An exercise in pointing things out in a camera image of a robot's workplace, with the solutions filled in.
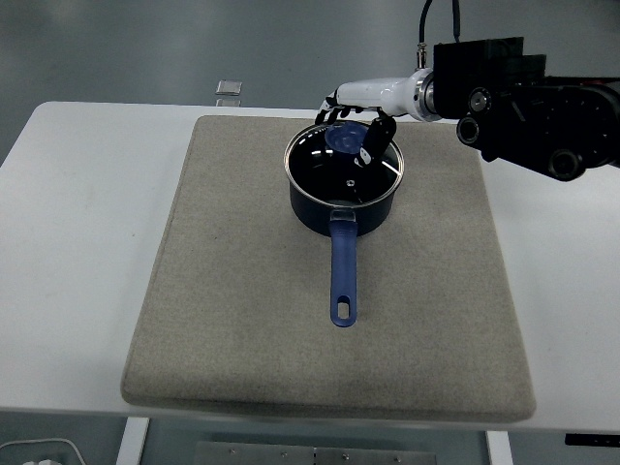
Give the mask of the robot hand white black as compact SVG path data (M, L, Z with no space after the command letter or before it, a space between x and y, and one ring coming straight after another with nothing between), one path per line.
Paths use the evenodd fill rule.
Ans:
M315 122L331 125L352 111L376 111L378 117L355 154L355 164L367 168L381 158L391 143L396 117L410 115L423 122L440 118L435 110L433 92L433 72L429 68L418 69L410 77L347 82L325 97Z

